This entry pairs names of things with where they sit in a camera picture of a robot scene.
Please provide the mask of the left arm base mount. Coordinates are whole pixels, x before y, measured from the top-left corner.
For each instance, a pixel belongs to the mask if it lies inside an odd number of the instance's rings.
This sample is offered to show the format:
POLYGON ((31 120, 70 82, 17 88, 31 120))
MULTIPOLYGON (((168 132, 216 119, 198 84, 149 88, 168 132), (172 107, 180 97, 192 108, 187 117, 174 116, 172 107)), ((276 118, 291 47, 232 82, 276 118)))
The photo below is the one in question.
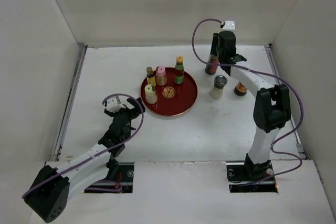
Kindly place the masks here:
POLYGON ((99 180, 84 190, 87 194, 130 194, 133 192, 135 163, 119 163, 109 170, 106 178, 99 180))

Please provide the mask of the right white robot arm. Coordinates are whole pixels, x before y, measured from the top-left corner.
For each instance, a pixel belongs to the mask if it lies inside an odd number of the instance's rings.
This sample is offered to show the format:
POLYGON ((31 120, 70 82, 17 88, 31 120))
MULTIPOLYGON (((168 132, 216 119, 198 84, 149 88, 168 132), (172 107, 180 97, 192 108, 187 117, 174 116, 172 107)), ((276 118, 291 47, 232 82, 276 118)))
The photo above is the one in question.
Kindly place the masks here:
POLYGON ((255 98, 254 141, 242 165, 227 167, 227 178, 231 182, 263 179, 270 169, 272 143, 291 118, 289 89, 284 84, 268 82, 261 72, 251 68, 247 59, 236 52, 236 36, 232 31, 221 31, 217 34, 216 53, 220 67, 255 98))

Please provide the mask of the yellow-lid spice shaker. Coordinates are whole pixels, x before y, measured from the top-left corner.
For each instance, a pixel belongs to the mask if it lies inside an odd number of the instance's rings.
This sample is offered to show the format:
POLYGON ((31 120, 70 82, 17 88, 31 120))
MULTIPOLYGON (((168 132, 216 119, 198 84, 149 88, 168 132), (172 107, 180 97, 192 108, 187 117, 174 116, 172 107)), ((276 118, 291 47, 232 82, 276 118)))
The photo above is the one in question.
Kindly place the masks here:
POLYGON ((152 84, 147 84, 144 87, 145 92, 145 100, 148 104, 155 104, 157 103, 158 96, 156 94, 155 86, 152 84))

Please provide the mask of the green-label sauce bottle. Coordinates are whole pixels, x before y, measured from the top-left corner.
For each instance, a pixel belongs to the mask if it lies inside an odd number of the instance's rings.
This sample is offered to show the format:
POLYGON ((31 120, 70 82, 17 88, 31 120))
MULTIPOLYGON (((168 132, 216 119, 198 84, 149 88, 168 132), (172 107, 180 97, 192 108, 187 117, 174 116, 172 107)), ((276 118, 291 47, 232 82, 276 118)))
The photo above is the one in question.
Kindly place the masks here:
POLYGON ((184 81, 184 58, 182 56, 176 57, 176 64, 174 70, 174 83, 182 84, 184 81))

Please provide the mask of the small yellow-label oil bottle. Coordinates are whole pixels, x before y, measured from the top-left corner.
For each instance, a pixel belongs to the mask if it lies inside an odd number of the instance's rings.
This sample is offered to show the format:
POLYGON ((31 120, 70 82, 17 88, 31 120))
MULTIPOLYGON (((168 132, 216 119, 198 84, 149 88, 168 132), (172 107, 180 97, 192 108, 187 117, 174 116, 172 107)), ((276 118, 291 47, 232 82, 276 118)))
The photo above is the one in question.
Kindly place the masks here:
POLYGON ((152 67, 146 68, 146 80, 147 80, 147 84, 150 84, 156 87, 155 76, 154 76, 152 67))

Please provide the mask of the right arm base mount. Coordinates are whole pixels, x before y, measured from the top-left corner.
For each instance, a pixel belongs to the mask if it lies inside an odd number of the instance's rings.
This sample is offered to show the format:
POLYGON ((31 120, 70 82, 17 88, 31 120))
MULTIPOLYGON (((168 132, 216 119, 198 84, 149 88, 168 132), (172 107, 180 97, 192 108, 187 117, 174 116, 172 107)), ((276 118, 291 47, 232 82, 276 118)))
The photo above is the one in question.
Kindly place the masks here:
POLYGON ((228 163, 227 180, 231 193, 277 193, 274 174, 270 161, 261 165, 244 163, 228 163))

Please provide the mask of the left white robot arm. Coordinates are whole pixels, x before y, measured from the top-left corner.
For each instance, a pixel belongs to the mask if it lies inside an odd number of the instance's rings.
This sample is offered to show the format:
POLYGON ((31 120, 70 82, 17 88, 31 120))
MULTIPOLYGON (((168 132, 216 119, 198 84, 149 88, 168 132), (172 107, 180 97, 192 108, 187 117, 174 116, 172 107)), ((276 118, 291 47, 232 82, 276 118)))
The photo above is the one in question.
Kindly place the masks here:
POLYGON ((118 157, 125 143, 138 132, 132 120, 143 117, 145 107, 141 98, 127 96, 132 108, 119 103, 113 111, 104 113, 112 118, 103 137, 79 157, 58 167, 44 166, 37 174, 23 201, 41 219, 50 223, 64 211, 68 201, 99 180, 113 181, 118 175, 118 157))

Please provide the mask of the dark soy sauce bottle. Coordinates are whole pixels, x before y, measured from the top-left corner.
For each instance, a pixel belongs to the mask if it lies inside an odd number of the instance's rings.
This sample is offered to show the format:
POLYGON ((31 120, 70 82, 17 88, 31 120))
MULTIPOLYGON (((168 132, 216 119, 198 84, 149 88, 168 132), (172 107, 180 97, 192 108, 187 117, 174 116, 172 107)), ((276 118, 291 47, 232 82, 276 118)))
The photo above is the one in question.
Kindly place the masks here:
POLYGON ((218 33, 213 33, 212 45, 211 50, 209 53, 209 58, 207 61, 207 65, 205 67, 205 72, 208 75, 214 75, 217 71, 219 59, 217 55, 217 46, 218 46, 218 33))

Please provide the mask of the grey-lid pepper grinder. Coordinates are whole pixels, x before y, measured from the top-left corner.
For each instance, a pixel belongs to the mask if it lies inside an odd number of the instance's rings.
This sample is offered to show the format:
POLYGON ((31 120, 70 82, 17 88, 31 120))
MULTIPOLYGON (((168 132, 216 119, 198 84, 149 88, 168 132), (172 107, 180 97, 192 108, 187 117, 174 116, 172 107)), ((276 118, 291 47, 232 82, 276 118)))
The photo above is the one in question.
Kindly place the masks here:
POLYGON ((220 99, 223 94, 224 86, 227 84, 228 80, 224 75, 217 75, 214 78, 214 85, 209 92, 213 99, 220 99))

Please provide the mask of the pink-lid spice shaker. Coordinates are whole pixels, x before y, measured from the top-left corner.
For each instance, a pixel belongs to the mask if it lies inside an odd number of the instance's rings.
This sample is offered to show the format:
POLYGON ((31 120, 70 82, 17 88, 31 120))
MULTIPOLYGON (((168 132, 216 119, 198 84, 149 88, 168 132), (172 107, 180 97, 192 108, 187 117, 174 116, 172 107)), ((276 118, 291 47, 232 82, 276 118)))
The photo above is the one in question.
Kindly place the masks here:
POLYGON ((164 86, 167 83, 166 71, 164 66, 158 66, 155 71, 155 81, 159 86, 164 86))

